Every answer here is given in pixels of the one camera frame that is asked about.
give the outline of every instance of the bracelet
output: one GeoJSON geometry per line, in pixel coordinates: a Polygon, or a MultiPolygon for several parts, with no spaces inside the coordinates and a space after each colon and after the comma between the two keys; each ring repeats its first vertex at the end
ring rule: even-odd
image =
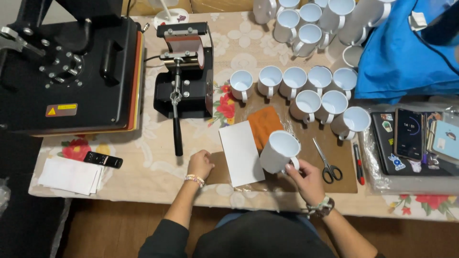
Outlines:
{"type": "Polygon", "coordinates": [[[309,218],[311,215],[316,214],[319,218],[323,218],[330,214],[334,207],[335,201],[332,198],[325,196],[322,202],[317,206],[306,205],[306,208],[308,208],[309,211],[307,217],[309,218]]]}
{"type": "Polygon", "coordinates": [[[200,178],[197,175],[188,174],[188,175],[185,176],[185,181],[187,181],[187,180],[192,180],[192,181],[198,183],[199,188],[202,188],[204,186],[204,180],[202,180],[202,178],[200,178]]]}

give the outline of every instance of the floor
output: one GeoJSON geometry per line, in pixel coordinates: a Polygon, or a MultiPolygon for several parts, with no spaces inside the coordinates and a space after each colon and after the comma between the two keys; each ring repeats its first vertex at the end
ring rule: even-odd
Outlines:
{"type": "MultiPolygon", "coordinates": [[[[145,238],[153,234],[168,207],[74,199],[58,257],[137,257],[145,238]]],[[[186,249],[189,257],[198,238],[230,212],[222,208],[193,208],[186,249]]],[[[459,257],[459,223],[350,216],[347,219],[386,257],[459,257]]],[[[319,219],[313,219],[312,223],[322,240],[332,247],[323,223],[319,219]]]]}

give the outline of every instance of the table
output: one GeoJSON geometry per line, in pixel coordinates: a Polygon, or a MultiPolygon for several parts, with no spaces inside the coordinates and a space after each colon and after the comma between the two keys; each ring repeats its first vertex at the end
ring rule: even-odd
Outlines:
{"type": "MultiPolygon", "coordinates": [[[[133,17],[140,24],[152,22],[151,17],[133,17]]],[[[112,201],[152,202],[170,204],[186,175],[190,156],[206,149],[222,151],[218,129],[234,123],[234,103],[227,98],[227,82],[231,74],[248,70],[254,81],[267,65],[286,70],[298,66],[309,71],[315,65],[330,67],[325,54],[315,54],[307,62],[292,59],[292,50],[272,38],[274,21],[257,25],[252,12],[191,14],[190,22],[209,22],[214,43],[214,112],[221,114],[210,120],[182,119],[183,159],[174,155],[172,120],[153,109],[154,83],[158,73],[165,72],[162,61],[147,63],[142,129],[129,133],[71,135],[45,137],[39,152],[29,193],[35,196],[74,197],[112,201]],[[49,155],[83,160],[88,150],[120,157],[121,169],[108,168],[97,194],[83,196],[38,185],[38,177],[49,155]]],[[[147,56],[167,51],[155,29],[145,32],[147,56]]],[[[206,46],[210,41],[204,40],[206,46]]],[[[367,186],[358,184],[357,194],[329,194],[343,214],[387,218],[459,221],[459,199],[455,196],[379,196],[372,195],[367,186]]],[[[242,208],[249,210],[290,210],[306,208],[298,193],[234,192],[229,184],[207,185],[195,205],[207,207],[242,208]]]]}

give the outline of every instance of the orange cloth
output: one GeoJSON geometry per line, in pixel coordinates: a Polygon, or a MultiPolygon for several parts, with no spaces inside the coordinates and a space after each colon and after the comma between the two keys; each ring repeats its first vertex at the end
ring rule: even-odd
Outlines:
{"type": "Polygon", "coordinates": [[[259,151],[265,147],[272,132],[284,129],[274,107],[258,110],[250,114],[247,120],[252,128],[255,145],[259,151]]]}

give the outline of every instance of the heat press machine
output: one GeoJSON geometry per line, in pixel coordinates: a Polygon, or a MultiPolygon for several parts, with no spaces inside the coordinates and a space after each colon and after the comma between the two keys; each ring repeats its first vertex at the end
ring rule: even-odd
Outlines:
{"type": "Polygon", "coordinates": [[[207,22],[160,25],[168,52],[160,55],[168,69],[158,74],[153,107],[174,120],[175,155],[183,155],[180,118],[210,118],[213,112],[213,42],[207,22]],[[204,47],[201,36],[210,38],[204,47]]]}
{"type": "Polygon", "coordinates": [[[145,54],[140,24],[121,16],[123,0],[56,1],[77,21],[42,25],[52,0],[22,0],[17,20],[0,30],[0,129],[136,129],[145,54]]]}

